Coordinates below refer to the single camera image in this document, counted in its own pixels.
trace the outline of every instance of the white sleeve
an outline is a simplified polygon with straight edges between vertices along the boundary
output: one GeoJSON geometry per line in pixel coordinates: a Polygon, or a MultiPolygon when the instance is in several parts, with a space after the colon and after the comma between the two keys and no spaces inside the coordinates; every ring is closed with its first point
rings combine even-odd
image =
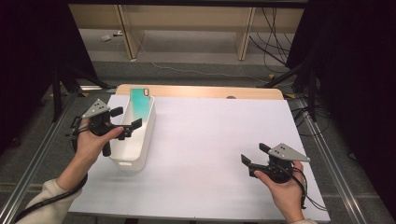
{"type": "MultiPolygon", "coordinates": [[[[41,193],[33,198],[26,207],[30,207],[35,203],[42,202],[48,198],[52,198],[54,196],[60,195],[62,193],[66,193],[65,190],[61,189],[56,183],[55,179],[49,180],[43,185],[43,189],[41,193]]],[[[56,203],[48,204],[44,207],[41,207],[35,210],[33,213],[27,215],[23,219],[17,222],[17,224],[24,223],[41,223],[41,224],[57,224],[62,223],[64,221],[64,217],[66,216],[72,202],[81,194],[81,190],[65,199],[62,199],[56,203]]]]}
{"type": "Polygon", "coordinates": [[[318,223],[312,219],[304,219],[301,221],[291,222],[290,224],[318,224],[318,223]]]}

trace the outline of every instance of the hand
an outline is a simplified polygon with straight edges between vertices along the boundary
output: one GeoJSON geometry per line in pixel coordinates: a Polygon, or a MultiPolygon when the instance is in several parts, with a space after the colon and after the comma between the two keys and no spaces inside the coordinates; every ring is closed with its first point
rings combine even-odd
{"type": "MultiPolygon", "coordinates": [[[[87,119],[84,119],[81,124],[88,124],[88,122],[87,119]]],[[[64,190],[74,189],[96,162],[103,146],[119,136],[122,131],[123,128],[118,127],[102,136],[97,136],[90,130],[81,132],[78,135],[76,155],[56,180],[58,186],[64,190]]]]}
{"type": "MultiPolygon", "coordinates": [[[[301,171],[304,168],[299,161],[294,161],[293,166],[301,171]]],[[[302,174],[298,172],[293,172],[293,174],[301,183],[304,183],[302,174]]],[[[304,219],[301,207],[302,190],[295,180],[291,179],[286,183],[277,184],[261,171],[255,171],[254,175],[271,191],[276,207],[288,223],[304,219]]]]}

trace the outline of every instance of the white table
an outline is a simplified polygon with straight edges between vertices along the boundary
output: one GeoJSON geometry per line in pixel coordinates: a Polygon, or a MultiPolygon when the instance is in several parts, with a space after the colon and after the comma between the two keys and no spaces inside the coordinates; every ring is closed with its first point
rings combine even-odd
{"type": "MultiPolygon", "coordinates": [[[[100,157],[70,212],[187,220],[282,220],[264,184],[248,176],[244,154],[266,164],[259,143],[285,143],[304,154],[284,100],[156,97],[157,118],[146,167],[119,170],[100,157]]],[[[308,195],[324,204],[309,163],[308,195]]],[[[309,201],[304,214],[328,222],[309,201]]]]}

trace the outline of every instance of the white plastic container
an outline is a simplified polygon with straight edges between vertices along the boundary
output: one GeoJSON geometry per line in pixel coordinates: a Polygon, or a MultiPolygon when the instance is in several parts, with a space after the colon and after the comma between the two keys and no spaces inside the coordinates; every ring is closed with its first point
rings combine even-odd
{"type": "MultiPolygon", "coordinates": [[[[111,118],[113,124],[131,124],[131,122],[139,119],[134,117],[132,102],[128,95],[112,95],[107,105],[111,109],[118,106],[123,107],[124,113],[122,115],[111,118]]],[[[140,171],[145,167],[155,118],[154,97],[150,96],[148,119],[143,120],[142,127],[134,130],[130,138],[125,138],[125,140],[113,139],[110,141],[110,159],[121,170],[140,171]]]]}

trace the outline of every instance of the green object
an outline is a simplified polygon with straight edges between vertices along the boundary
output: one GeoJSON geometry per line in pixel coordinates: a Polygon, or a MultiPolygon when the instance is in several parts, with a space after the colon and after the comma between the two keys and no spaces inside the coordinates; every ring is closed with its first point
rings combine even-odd
{"type": "Polygon", "coordinates": [[[149,89],[131,88],[131,102],[134,118],[147,121],[149,117],[149,89]]]}

